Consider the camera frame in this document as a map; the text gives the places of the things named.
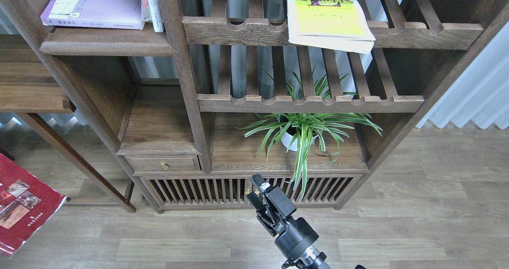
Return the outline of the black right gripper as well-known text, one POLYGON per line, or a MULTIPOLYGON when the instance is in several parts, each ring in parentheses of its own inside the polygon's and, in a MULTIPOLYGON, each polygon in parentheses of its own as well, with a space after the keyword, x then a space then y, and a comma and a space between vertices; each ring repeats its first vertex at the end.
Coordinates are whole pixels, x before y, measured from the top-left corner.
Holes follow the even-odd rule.
POLYGON ((260 174, 253 175, 251 182, 259 189, 247 195, 256 208, 257 219, 275 239, 275 245, 287 259, 298 259, 319 238, 318 233, 304 218, 289 219, 296 206, 278 186, 266 182, 260 174), (259 194, 266 200, 263 203, 259 194))

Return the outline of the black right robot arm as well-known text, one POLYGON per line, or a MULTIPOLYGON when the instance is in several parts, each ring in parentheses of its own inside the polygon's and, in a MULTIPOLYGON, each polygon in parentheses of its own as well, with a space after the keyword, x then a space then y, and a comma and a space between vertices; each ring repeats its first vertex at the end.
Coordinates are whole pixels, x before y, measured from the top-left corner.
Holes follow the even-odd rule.
POLYGON ((304 218, 291 216, 296 206, 281 188, 272 186, 260 174, 253 175, 251 182, 258 191, 248 193, 247 198, 256 208, 256 218, 271 236, 276 236, 275 245, 287 258, 281 268, 329 269, 326 254, 314 245, 319 235, 304 218))

